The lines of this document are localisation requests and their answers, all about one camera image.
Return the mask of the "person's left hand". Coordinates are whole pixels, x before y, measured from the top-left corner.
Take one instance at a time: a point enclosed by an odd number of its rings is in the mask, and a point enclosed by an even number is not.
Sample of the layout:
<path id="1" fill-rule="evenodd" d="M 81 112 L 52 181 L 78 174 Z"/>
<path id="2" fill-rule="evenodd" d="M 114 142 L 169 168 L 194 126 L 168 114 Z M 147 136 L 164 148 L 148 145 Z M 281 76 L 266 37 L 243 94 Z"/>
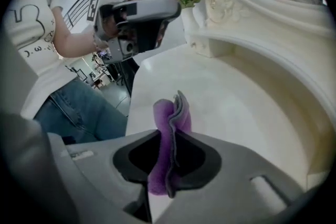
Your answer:
<path id="1" fill-rule="evenodd" d="M 93 42 L 96 50 L 104 50 L 108 47 L 110 39 L 117 38 L 119 34 L 113 15 L 108 17 L 98 16 L 93 30 Z"/>

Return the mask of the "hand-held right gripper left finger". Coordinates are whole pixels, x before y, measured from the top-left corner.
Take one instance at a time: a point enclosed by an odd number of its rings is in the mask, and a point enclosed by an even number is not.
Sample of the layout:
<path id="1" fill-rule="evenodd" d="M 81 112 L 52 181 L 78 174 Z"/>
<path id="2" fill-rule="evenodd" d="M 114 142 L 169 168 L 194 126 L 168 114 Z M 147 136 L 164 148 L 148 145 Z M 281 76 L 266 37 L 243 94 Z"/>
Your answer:
<path id="1" fill-rule="evenodd" d="M 114 140 L 65 145 L 61 136 L 48 134 L 51 151 L 66 191 L 76 208 L 78 223 L 151 223 L 146 182 L 130 182 L 123 172 L 130 168 L 128 155 L 118 166 L 115 153 L 130 144 L 138 145 L 156 136 L 148 130 Z"/>

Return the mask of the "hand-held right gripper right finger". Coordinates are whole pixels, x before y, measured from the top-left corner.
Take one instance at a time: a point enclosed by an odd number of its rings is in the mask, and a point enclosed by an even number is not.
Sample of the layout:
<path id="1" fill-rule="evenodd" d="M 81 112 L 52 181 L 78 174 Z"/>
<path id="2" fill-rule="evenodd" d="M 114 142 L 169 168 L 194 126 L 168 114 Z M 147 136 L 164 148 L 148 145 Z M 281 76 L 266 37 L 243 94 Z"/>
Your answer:
<path id="1" fill-rule="evenodd" d="M 176 143 L 176 193 L 157 223 L 290 223 L 313 195 L 244 146 L 182 132 Z"/>

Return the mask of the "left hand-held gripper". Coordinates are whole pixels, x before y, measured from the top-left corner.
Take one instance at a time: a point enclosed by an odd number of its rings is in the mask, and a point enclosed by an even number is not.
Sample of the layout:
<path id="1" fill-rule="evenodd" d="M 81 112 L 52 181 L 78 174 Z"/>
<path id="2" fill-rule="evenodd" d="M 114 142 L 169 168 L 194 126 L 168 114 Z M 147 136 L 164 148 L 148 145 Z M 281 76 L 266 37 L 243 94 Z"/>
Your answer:
<path id="1" fill-rule="evenodd" d="M 138 53 L 159 48 L 168 21 L 178 18 L 181 10 L 177 0 L 90 0 L 87 22 L 94 30 L 98 16 L 113 16 L 119 34 L 108 41 L 104 50 L 109 51 L 110 62 L 123 62 Z M 128 24 L 136 24 L 136 36 Z"/>

